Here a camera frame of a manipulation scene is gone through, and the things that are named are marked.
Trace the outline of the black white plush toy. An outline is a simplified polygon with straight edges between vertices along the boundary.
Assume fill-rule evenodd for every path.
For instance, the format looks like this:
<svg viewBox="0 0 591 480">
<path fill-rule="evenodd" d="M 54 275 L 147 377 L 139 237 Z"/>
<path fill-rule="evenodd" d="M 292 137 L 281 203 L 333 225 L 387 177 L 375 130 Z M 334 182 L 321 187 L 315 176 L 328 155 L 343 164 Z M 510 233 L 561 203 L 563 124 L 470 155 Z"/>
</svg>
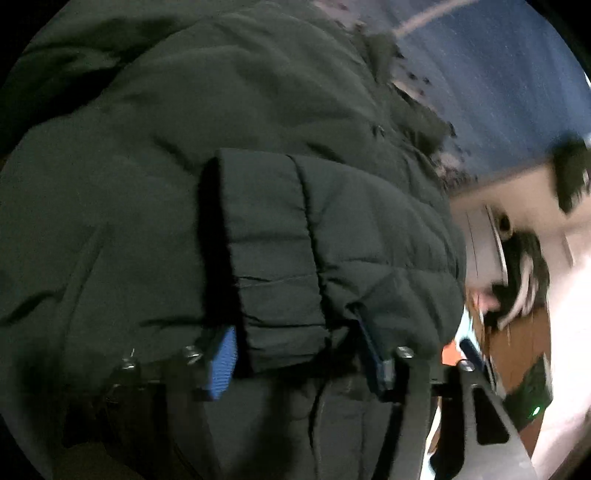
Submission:
<svg viewBox="0 0 591 480">
<path fill-rule="evenodd" d="M 501 241 L 508 241 L 514 234 L 513 224 L 508 214 L 504 211 L 494 210 L 493 219 Z"/>
</svg>

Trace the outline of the colourful patchwork bed quilt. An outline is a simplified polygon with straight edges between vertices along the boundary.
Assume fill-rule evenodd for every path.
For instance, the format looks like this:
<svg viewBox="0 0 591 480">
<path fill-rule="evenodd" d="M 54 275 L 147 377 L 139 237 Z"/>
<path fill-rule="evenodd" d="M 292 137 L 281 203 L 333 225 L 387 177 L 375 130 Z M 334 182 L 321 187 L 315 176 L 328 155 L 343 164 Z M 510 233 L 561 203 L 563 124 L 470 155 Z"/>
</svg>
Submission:
<svg viewBox="0 0 591 480">
<path fill-rule="evenodd" d="M 443 365 L 454 366 L 461 359 L 467 358 L 467 354 L 460 346 L 461 341 L 465 339 L 470 340 L 475 349 L 479 353 L 482 353 L 485 346 L 485 336 L 485 327 L 480 312 L 478 310 L 473 311 L 468 306 L 465 306 L 454 339 L 442 351 Z M 435 417 L 432 421 L 431 430 L 427 439 L 428 449 L 426 457 L 429 461 L 438 449 L 441 436 L 442 399 L 436 397 L 435 400 L 437 401 L 437 409 L 435 410 Z"/>
</svg>

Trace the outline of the black tote bag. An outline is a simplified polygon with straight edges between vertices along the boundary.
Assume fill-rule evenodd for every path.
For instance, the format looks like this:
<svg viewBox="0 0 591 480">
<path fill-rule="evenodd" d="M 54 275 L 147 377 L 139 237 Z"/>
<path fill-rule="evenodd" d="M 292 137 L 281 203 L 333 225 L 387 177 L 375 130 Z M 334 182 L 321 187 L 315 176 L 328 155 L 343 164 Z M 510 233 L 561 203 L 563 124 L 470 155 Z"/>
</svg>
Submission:
<svg viewBox="0 0 591 480">
<path fill-rule="evenodd" d="M 565 138 L 552 150 L 559 208 L 570 215 L 590 196 L 590 147 L 581 137 Z"/>
</svg>

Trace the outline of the pile of dark clothes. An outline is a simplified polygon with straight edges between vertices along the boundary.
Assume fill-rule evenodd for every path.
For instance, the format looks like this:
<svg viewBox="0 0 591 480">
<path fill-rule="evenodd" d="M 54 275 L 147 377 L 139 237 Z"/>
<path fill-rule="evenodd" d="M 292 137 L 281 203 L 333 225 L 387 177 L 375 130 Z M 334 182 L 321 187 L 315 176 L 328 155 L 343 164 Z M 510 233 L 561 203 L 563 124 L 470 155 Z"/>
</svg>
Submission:
<svg viewBox="0 0 591 480">
<path fill-rule="evenodd" d="M 499 307 L 484 316 L 485 325 L 495 330 L 503 330 L 514 320 L 545 307 L 550 287 L 548 264 L 534 231 L 515 231 L 502 246 L 508 279 L 505 284 L 492 286 Z"/>
</svg>

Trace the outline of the blue fabric wardrobe cover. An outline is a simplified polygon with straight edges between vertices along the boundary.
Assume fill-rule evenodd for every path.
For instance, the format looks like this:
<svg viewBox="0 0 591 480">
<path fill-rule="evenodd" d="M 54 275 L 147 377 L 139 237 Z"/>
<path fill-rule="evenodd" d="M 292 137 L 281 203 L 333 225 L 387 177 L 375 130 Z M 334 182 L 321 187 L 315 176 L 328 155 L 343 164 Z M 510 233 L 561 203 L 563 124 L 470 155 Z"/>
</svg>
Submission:
<svg viewBox="0 0 591 480">
<path fill-rule="evenodd" d="M 397 88 L 448 123 L 436 159 L 451 190 L 590 141 L 590 85 L 556 30 L 525 1 L 321 1 L 349 30 L 389 34 Z"/>
</svg>

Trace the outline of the wooden headboard panel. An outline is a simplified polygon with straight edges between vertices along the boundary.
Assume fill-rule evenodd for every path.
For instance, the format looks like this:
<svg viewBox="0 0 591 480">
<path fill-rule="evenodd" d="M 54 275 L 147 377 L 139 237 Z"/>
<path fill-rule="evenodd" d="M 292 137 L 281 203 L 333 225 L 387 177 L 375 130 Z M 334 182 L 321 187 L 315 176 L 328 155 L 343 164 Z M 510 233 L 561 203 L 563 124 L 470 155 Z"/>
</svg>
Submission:
<svg viewBox="0 0 591 480">
<path fill-rule="evenodd" d="M 485 351 L 492 359 L 501 388 L 505 391 L 502 395 L 503 405 L 506 395 L 518 387 L 540 355 L 546 354 L 551 363 L 548 311 L 538 308 L 529 316 L 514 320 L 503 330 L 488 331 Z M 518 431 L 528 454 L 535 450 L 545 411 L 523 430 Z"/>
</svg>

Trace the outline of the wooden wardrobe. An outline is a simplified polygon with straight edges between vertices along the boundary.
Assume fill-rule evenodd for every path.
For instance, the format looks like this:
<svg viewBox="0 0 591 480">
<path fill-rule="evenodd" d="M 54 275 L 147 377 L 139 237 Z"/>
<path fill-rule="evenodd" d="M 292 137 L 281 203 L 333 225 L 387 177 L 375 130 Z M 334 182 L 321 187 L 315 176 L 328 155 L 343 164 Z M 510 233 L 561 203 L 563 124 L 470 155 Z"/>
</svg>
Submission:
<svg viewBox="0 0 591 480">
<path fill-rule="evenodd" d="M 550 163 L 479 183 L 451 197 L 454 212 L 481 205 L 505 212 L 515 228 L 535 230 L 540 237 L 590 230 L 590 198 L 586 197 L 571 214 L 564 214 L 555 195 Z"/>
</svg>

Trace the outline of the black padded winter jacket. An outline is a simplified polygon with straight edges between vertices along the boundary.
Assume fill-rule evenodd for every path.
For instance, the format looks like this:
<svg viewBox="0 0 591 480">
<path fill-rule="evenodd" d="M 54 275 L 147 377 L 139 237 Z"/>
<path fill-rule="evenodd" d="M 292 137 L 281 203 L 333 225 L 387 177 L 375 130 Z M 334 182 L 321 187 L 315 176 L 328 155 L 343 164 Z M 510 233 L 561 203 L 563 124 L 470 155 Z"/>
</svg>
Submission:
<svg viewBox="0 0 591 480">
<path fill-rule="evenodd" d="M 68 1 L 1 82 L 2 477 L 199 479 L 109 378 L 232 327 L 223 479 L 354 479 L 356 304 L 441 355 L 465 250 L 388 34 L 308 1 Z"/>
</svg>

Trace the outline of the white drawer cabinet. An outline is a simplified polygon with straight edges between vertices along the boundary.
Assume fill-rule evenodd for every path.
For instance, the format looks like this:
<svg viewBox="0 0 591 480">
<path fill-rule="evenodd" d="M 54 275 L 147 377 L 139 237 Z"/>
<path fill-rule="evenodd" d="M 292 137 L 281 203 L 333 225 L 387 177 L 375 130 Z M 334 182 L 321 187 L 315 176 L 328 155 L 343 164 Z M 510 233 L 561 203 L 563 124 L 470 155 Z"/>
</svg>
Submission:
<svg viewBox="0 0 591 480">
<path fill-rule="evenodd" d="M 488 205 L 462 212 L 459 225 L 467 255 L 466 284 L 471 289 L 506 285 L 508 269 L 495 217 Z"/>
</svg>

